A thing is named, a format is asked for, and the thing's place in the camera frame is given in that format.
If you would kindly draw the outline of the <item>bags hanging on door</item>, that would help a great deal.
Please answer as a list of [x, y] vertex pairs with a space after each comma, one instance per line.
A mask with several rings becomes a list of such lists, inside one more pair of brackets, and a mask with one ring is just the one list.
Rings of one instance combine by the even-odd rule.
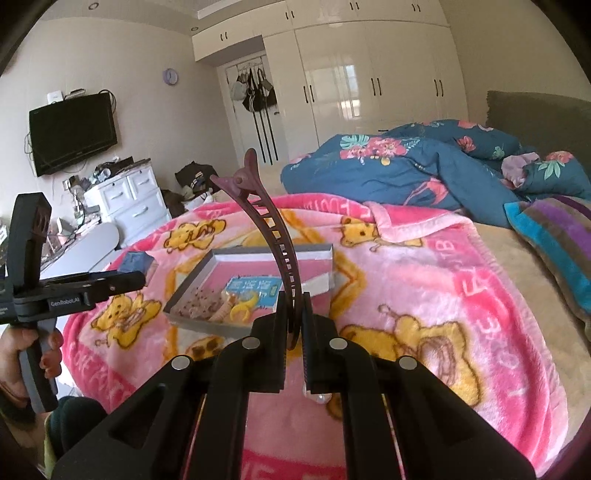
[[232, 101], [242, 103], [250, 113], [259, 113], [277, 105], [276, 90], [263, 69], [249, 69], [229, 86]]

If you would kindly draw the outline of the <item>white drawer dresser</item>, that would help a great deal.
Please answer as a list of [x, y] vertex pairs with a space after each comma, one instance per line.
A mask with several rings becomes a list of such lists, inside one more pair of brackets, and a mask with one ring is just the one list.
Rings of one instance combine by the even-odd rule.
[[121, 246], [145, 238], [171, 220], [150, 160], [136, 162], [93, 186], [84, 200], [88, 207], [99, 209], [102, 223], [117, 227]]

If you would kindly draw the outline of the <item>blue printed card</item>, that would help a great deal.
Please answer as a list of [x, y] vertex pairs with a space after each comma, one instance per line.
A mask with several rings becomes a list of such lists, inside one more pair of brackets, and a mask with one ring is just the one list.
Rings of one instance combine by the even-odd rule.
[[228, 281], [223, 291], [235, 295], [239, 304], [250, 310], [273, 309], [283, 289], [283, 281], [276, 276], [235, 276]]

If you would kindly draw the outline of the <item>black wall television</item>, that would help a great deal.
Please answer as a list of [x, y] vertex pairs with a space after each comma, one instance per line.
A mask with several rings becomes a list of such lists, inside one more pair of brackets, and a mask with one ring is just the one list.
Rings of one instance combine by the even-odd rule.
[[108, 91], [29, 112], [31, 156], [37, 177], [52, 175], [117, 144], [115, 101]]

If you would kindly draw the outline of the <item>pink bear print blanket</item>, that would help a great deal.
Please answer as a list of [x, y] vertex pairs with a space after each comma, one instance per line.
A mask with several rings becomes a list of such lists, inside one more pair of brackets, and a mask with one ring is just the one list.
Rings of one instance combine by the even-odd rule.
[[[374, 356], [416, 358], [538, 474], [548, 470], [567, 433], [566, 394], [534, 315], [470, 220], [328, 194], [276, 206], [295, 244], [332, 246], [331, 261], [300, 265], [304, 279], [332, 273], [315, 313]], [[66, 325], [65, 364], [81, 392], [110, 411], [173, 357], [221, 352], [228, 336], [172, 325], [165, 304], [209, 251], [263, 245], [233, 202], [198, 207], [138, 241], [156, 263], [148, 284]]]

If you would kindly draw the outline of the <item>white curved side table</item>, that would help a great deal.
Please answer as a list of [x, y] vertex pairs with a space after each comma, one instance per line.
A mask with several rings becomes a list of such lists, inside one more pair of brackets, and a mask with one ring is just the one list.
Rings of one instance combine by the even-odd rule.
[[41, 271], [41, 279], [102, 271], [118, 254], [119, 230], [113, 223], [101, 223], [75, 240]]

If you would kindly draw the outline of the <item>sheer pink bow hair accessory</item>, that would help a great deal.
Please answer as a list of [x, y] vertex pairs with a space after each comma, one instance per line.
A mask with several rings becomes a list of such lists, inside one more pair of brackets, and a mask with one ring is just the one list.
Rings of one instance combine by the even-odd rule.
[[176, 305], [176, 314], [192, 320], [208, 321], [223, 303], [221, 290], [194, 288]]

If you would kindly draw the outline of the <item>white glossy wardrobe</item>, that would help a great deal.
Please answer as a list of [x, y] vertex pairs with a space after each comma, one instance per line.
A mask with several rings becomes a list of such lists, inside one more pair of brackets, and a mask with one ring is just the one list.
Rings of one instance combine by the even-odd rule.
[[438, 1], [249, 1], [192, 38], [198, 61], [263, 51], [290, 156], [339, 133], [465, 119], [464, 77]]

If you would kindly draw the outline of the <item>dark maroon long hair clip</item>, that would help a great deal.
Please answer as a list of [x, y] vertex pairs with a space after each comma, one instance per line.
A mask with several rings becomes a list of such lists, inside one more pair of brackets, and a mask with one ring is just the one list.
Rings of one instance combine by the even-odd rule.
[[301, 289], [301, 276], [296, 250], [286, 223], [283, 222], [279, 209], [274, 205], [259, 177], [256, 150], [249, 148], [245, 152], [242, 168], [231, 177], [212, 175], [211, 181], [249, 215], [273, 253], [287, 299], [287, 349], [294, 350], [303, 322], [301, 316], [304, 295]]

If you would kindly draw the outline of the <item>grey upholstered headboard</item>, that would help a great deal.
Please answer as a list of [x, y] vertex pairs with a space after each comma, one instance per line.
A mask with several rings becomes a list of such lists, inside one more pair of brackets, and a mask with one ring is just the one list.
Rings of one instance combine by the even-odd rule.
[[590, 165], [590, 102], [555, 94], [487, 94], [487, 125], [517, 137], [541, 154], [564, 150]]

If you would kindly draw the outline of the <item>round purple wall clock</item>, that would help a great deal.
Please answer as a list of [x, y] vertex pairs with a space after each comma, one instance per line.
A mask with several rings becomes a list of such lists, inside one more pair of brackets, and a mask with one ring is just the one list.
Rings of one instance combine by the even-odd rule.
[[167, 68], [162, 73], [163, 81], [168, 86], [175, 86], [179, 81], [179, 75], [173, 68]]

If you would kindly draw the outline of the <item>beige bed sheet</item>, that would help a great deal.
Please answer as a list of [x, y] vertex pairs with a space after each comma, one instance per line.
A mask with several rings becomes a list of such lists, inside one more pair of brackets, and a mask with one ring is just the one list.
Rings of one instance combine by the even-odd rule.
[[528, 449], [577, 429], [590, 357], [548, 270], [514, 232], [446, 210], [290, 195], [263, 184], [296, 242], [335, 246], [339, 334], [409, 355]]

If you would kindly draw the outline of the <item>black bag on floor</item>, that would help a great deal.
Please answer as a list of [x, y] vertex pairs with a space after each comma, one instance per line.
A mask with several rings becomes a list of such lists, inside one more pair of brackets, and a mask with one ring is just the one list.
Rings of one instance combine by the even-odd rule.
[[194, 195], [203, 193], [216, 193], [219, 187], [215, 185], [211, 176], [216, 176], [217, 172], [209, 164], [198, 164], [190, 162], [174, 174], [175, 179], [181, 188], [187, 187]]

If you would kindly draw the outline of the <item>clear pearl hair clip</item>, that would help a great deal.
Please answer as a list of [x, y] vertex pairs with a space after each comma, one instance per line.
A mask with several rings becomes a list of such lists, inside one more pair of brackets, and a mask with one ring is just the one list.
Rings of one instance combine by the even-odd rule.
[[332, 393], [315, 394], [310, 390], [304, 389], [304, 397], [318, 405], [327, 405], [332, 400]]

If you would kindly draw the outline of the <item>grey shallow box with pink lining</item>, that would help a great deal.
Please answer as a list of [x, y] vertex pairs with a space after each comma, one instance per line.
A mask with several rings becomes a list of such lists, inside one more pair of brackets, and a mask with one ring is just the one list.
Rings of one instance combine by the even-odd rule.
[[248, 335], [256, 318], [276, 311], [283, 291], [276, 260], [263, 247], [212, 250], [176, 280], [164, 307], [168, 320], [184, 330], [226, 338]]

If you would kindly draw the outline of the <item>white bedroom door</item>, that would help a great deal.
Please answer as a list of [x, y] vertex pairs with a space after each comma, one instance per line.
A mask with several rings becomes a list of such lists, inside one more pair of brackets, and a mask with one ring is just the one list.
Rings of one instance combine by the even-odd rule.
[[264, 107], [263, 110], [250, 112], [238, 99], [238, 80], [249, 79], [252, 74], [256, 84], [263, 77], [273, 84], [270, 64], [266, 52], [239, 58], [216, 69], [221, 96], [238, 162], [249, 148], [256, 150], [260, 169], [279, 169], [288, 160], [287, 139], [283, 131], [279, 105]]

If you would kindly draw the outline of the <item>blue floral duvet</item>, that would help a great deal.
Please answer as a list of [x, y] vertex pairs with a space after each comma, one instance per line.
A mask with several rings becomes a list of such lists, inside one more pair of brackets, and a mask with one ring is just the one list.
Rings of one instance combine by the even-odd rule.
[[542, 156], [501, 130], [454, 119], [332, 136], [287, 164], [280, 182], [290, 194], [463, 211], [497, 227], [509, 225], [510, 203], [590, 197], [590, 179], [571, 152]]

